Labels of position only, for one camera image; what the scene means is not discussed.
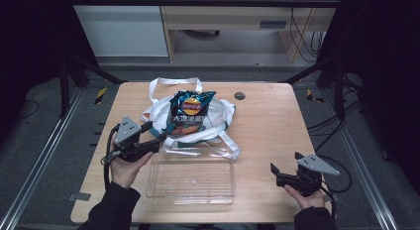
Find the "gray floor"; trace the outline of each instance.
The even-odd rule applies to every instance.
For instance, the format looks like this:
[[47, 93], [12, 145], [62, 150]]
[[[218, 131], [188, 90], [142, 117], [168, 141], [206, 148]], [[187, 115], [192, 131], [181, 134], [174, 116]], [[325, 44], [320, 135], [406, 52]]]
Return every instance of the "gray floor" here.
[[[185, 32], [179, 34], [173, 63], [162, 57], [102, 58], [101, 61], [104, 69], [120, 78], [144, 81], [156, 77], [198, 76], [202, 81], [277, 82], [311, 64], [302, 59], [294, 63], [288, 62], [281, 46], [274, 46], [279, 44], [276, 32], [222, 31], [219, 37]], [[91, 81], [86, 88], [71, 88], [74, 93], [82, 92], [80, 101], [22, 212], [17, 229], [75, 228], [69, 218], [74, 202], [68, 200], [68, 197], [80, 189], [103, 123], [118, 91], [118, 85], [111, 84], [90, 71], [87, 74]], [[331, 97], [334, 93], [332, 88], [317, 89], [314, 81], [318, 74], [309, 75], [293, 85], [307, 127], [334, 115], [331, 111]], [[94, 104], [97, 92], [102, 87], [107, 88], [103, 101], [99, 105]], [[308, 88], [312, 90], [314, 97], [322, 97], [327, 102], [308, 100]], [[346, 105], [357, 100], [354, 93], [347, 94], [346, 98]], [[30, 116], [16, 120], [9, 139], [1, 144], [1, 216], [12, 205], [58, 121], [58, 79], [34, 87], [27, 99], [32, 101], [27, 102], [21, 116]], [[33, 101], [39, 103], [38, 110]], [[336, 126], [337, 123], [333, 122], [316, 133], [310, 133], [314, 148]], [[363, 157], [362, 165], [371, 174], [373, 186], [377, 187], [379, 197], [389, 209], [391, 220], [397, 227], [382, 225], [387, 222], [379, 219], [383, 213], [377, 212], [377, 202], [371, 198], [369, 188], [364, 184], [366, 180], [359, 174], [360, 164], [355, 164], [352, 159], [352, 144]], [[382, 159], [378, 142], [359, 109], [349, 111], [345, 127], [320, 149], [319, 154], [339, 161], [353, 177], [352, 188], [340, 194], [337, 218], [340, 229], [420, 229], [419, 196], [400, 167]], [[349, 179], [340, 167], [336, 168], [342, 175], [326, 176], [326, 180], [340, 189], [346, 186]], [[276, 226], [277, 229], [292, 229], [290, 224], [277, 223]]]

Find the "person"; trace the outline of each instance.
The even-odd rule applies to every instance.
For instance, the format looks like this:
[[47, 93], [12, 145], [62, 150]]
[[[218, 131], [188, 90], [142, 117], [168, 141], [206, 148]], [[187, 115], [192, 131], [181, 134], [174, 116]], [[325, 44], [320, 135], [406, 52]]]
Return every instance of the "person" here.
[[[148, 153], [134, 163], [120, 158], [111, 164], [111, 183], [102, 200], [89, 212], [88, 220], [78, 230], [128, 230], [132, 213], [141, 195], [131, 188], [136, 176], [152, 157]], [[289, 185], [284, 189], [299, 204], [301, 211], [294, 217], [296, 230], [335, 230], [334, 219], [325, 208], [324, 194], [318, 190], [308, 197], [302, 196]]]

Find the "wooden table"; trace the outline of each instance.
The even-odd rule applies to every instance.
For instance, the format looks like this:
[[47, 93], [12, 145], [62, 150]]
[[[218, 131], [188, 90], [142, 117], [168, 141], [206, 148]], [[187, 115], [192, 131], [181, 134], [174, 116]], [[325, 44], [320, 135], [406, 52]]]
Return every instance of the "wooden table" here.
[[[155, 98], [163, 98], [179, 89], [193, 89], [190, 84], [159, 85]], [[133, 222], [143, 223], [221, 223], [292, 222], [300, 210], [293, 198], [275, 185], [270, 172], [273, 163], [283, 173], [295, 174], [297, 162], [294, 152], [307, 156], [314, 152], [293, 89], [284, 83], [204, 82], [203, 91], [215, 90], [215, 98], [227, 99], [237, 107], [229, 136], [242, 152], [234, 161], [236, 191], [234, 203], [229, 205], [153, 205], [146, 197], [150, 163], [140, 169], [133, 188], [142, 194], [133, 212]], [[246, 95], [244, 100], [234, 97], [236, 92]], [[106, 149], [111, 129], [124, 115], [139, 124], [141, 113], [152, 102], [148, 82], [128, 82], [121, 85], [96, 152], [86, 173], [80, 192], [90, 193], [88, 201], [77, 200], [71, 220], [84, 222], [90, 209], [104, 194], [103, 167], [100, 160]], [[142, 141], [152, 139], [145, 133]]]

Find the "white wall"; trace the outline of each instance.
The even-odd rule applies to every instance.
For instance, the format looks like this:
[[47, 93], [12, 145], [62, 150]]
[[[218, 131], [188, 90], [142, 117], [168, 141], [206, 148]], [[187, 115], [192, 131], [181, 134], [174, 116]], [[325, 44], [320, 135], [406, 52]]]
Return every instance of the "white wall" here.
[[75, 6], [97, 57], [167, 57], [158, 6]]

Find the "plastic tray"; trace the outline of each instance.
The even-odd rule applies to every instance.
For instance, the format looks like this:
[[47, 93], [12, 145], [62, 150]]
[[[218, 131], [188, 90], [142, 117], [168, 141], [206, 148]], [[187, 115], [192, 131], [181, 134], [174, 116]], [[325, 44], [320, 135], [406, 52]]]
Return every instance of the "plastic tray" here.
[[229, 155], [218, 148], [160, 150], [152, 158], [147, 197], [154, 204], [232, 204]]

